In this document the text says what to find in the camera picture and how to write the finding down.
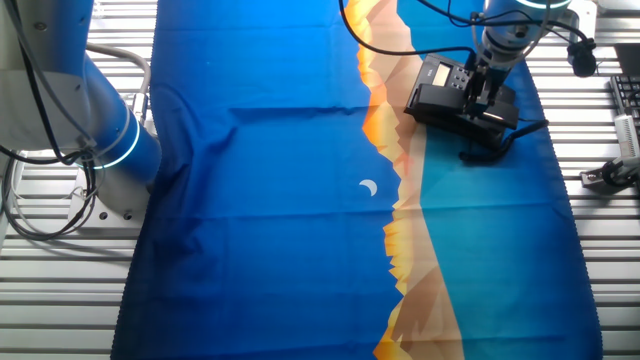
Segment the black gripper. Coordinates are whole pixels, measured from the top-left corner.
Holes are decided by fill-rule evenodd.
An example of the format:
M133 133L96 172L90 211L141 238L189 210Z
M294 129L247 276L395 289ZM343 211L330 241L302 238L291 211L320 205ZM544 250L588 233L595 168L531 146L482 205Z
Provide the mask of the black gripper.
M494 106L499 88L504 81L504 69L494 68L488 65L477 65L470 73L464 114L473 119L482 113L483 105L479 102L481 94L483 103L487 107Z

